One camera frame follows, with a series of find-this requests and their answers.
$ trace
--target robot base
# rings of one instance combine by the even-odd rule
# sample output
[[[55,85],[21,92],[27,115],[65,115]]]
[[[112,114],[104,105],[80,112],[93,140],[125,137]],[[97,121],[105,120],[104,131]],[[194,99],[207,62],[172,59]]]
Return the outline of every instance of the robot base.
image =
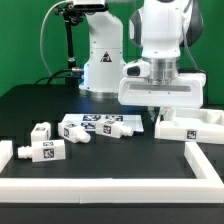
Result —
[[[117,92],[94,92],[88,89],[84,89],[83,86],[81,85],[79,86],[79,94],[92,97],[92,98],[97,98],[97,99],[117,99],[118,98]]]

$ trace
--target white block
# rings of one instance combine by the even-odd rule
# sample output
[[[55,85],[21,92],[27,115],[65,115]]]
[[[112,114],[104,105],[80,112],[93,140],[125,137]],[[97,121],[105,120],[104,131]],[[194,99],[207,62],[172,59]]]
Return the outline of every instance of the white block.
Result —
[[[13,156],[12,141],[0,142],[0,173]]]
[[[79,183],[72,179],[0,179],[0,202],[80,203]]]
[[[132,136],[134,130],[126,126],[124,122],[114,121],[113,119],[100,119],[96,122],[96,134],[105,135],[113,138],[121,136]]]
[[[85,131],[85,128],[76,125],[72,121],[64,121],[58,124],[58,135],[73,143],[88,143],[91,136]]]
[[[33,142],[32,146],[18,148],[20,159],[32,159],[33,162],[65,159],[64,140]]]
[[[223,185],[220,177],[197,143],[187,142],[185,144],[184,156],[198,179],[208,179],[212,182],[216,182],[220,186]]]
[[[47,141],[51,137],[51,125],[48,122],[38,123],[35,125],[30,134],[31,142]]]
[[[73,0],[76,5],[105,5],[105,0]]]

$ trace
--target black cable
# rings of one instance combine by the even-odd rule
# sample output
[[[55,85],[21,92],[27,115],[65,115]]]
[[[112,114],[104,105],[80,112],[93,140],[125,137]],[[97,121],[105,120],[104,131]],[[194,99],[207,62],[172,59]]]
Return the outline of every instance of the black cable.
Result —
[[[65,30],[67,37],[67,49],[68,49],[68,68],[76,67],[76,61],[73,50],[73,37],[72,37],[72,25],[69,21],[69,15],[63,12]]]
[[[66,79],[66,78],[75,78],[75,79],[82,79],[82,76],[79,76],[79,75],[72,75],[72,76],[61,76],[61,77],[52,77],[52,79]],[[39,82],[43,81],[43,80],[49,80],[51,79],[51,77],[44,77],[44,78],[41,78],[39,80],[37,80],[34,84],[38,84]]]
[[[64,76],[64,77],[53,77],[53,79],[65,79],[67,76]],[[43,81],[43,80],[49,80],[50,77],[44,77],[44,78],[41,78],[39,80],[37,80],[34,84],[38,84],[39,82]]]
[[[50,78],[49,80],[47,81],[47,85],[50,85],[51,81],[54,79],[54,77],[62,74],[62,73],[65,73],[65,72],[72,72],[72,69],[63,69],[63,70],[60,70],[58,72],[55,72]]]
[[[179,68],[179,73],[204,73],[206,75],[206,72],[201,69],[195,69],[195,68]]]

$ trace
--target white plastic part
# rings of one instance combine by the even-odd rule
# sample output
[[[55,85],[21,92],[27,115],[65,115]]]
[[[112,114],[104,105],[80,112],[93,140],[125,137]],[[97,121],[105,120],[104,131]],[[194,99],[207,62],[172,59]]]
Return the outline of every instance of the white plastic part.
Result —
[[[129,38],[133,40],[135,37],[135,27],[131,20],[129,20]]]
[[[152,86],[147,78],[121,80],[118,100],[122,105],[200,108],[203,104],[203,73],[180,74],[168,86]]]
[[[105,0],[73,0],[74,5],[105,5]]]
[[[193,1],[189,5],[188,10],[186,12],[184,12],[184,10],[188,4],[189,4],[189,0],[182,0],[182,2],[181,2],[181,7],[182,7],[182,11],[183,11],[182,21],[183,21],[183,28],[184,28],[185,33],[187,33],[189,26],[190,26],[192,10],[193,10]],[[179,43],[182,43],[183,39],[184,38],[183,38],[183,32],[182,32],[181,39],[180,39]]]
[[[114,138],[121,136],[132,136],[134,133],[132,127],[125,126],[124,122],[101,119],[96,122],[96,134],[105,135]]]
[[[136,0],[106,0],[107,3],[128,3]]]
[[[112,93],[117,97],[123,78],[123,25],[109,12],[86,15],[89,24],[90,57],[84,66],[81,91],[89,94]]]
[[[32,162],[65,159],[64,140],[33,142],[31,147],[18,148],[20,159],[32,158]]]
[[[142,57],[150,59],[178,58],[182,35],[181,0],[144,1],[142,19]]]
[[[0,173],[13,156],[12,141],[0,142]]]
[[[64,121],[58,124],[58,134],[73,143],[83,142],[88,143],[91,136],[85,131],[82,126],[77,126],[72,121]]]
[[[36,124],[31,132],[31,142],[47,141],[51,137],[51,125],[48,122]]]
[[[223,203],[224,185],[198,145],[186,143],[184,155],[196,179],[1,178],[0,202]]]
[[[155,138],[224,144],[223,118],[221,110],[161,108]]]
[[[150,69],[150,64],[148,62],[143,61],[142,59],[130,62],[125,65],[123,69],[123,73],[128,76],[128,70],[133,67],[139,67],[140,69],[140,74],[138,77],[148,77],[149,76],[149,69]]]

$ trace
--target rectangular white piece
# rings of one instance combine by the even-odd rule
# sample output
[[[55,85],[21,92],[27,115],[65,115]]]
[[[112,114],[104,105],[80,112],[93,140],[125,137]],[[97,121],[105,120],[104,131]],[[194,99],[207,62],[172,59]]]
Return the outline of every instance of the rectangular white piece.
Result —
[[[76,5],[105,5],[105,0],[73,0]]]
[[[126,126],[124,122],[103,120],[96,122],[96,134],[105,135],[113,138],[120,138],[122,136],[133,136],[134,130],[130,126]]]
[[[86,131],[95,131],[96,121],[100,119],[113,118],[115,121],[123,121],[126,126],[130,126],[136,132],[144,132],[140,115],[121,114],[66,114],[64,121],[72,121],[76,125],[85,127]]]
[[[0,142],[0,173],[13,156],[12,141]]]
[[[33,142],[32,161],[51,161],[65,159],[64,140],[49,140]]]
[[[36,141],[47,141],[51,137],[51,125],[48,122],[38,123],[30,133],[31,143]]]
[[[206,109],[172,109],[172,116],[156,121],[155,138],[224,144],[224,112]]]

